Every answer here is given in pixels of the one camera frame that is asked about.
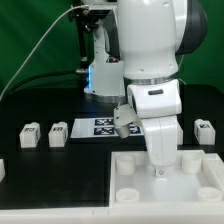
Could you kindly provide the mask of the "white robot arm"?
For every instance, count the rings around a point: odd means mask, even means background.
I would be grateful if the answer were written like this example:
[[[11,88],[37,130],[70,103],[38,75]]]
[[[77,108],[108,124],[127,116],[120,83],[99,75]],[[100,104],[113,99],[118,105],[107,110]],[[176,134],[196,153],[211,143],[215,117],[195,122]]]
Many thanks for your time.
[[[207,34],[200,0],[117,0],[103,22],[106,52],[124,64],[126,102],[114,109],[114,128],[143,129],[155,175],[177,158],[182,112],[176,57],[194,52]]]

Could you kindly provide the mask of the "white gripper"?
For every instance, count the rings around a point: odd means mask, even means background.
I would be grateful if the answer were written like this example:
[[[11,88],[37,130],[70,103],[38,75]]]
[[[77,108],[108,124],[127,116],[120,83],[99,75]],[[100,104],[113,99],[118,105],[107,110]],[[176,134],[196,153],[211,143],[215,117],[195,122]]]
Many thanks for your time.
[[[140,119],[154,174],[163,178],[164,167],[174,164],[177,157],[177,115],[182,112],[179,82],[129,85],[127,94]]]

